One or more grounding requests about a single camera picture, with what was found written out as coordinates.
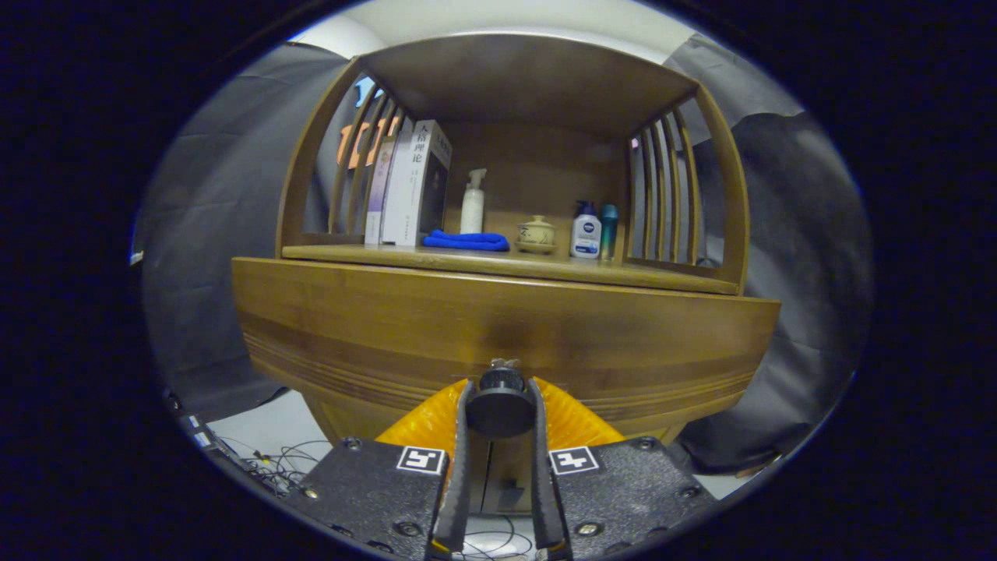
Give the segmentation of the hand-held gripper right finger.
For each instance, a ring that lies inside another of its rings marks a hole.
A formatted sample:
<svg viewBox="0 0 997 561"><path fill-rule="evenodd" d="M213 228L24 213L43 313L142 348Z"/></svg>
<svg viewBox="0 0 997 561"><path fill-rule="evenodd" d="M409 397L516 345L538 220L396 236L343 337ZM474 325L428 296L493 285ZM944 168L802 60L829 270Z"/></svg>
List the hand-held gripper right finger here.
<svg viewBox="0 0 997 561"><path fill-rule="evenodd" d="M541 560L618 560L665 544L707 521L718 501L656 438L561 450L548 439L537 379L531 516Z"/></svg>

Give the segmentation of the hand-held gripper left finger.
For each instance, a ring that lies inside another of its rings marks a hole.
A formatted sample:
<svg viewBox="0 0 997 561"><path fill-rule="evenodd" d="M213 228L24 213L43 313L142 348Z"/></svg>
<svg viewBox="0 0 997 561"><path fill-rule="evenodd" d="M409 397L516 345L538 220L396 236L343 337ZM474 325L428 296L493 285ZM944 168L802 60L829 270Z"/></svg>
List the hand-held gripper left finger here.
<svg viewBox="0 0 997 561"><path fill-rule="evenodd" d="M290 507L359 545L399 559L448 559L470 510L465 379L378 438L342 438L290 491Z"/></svg>

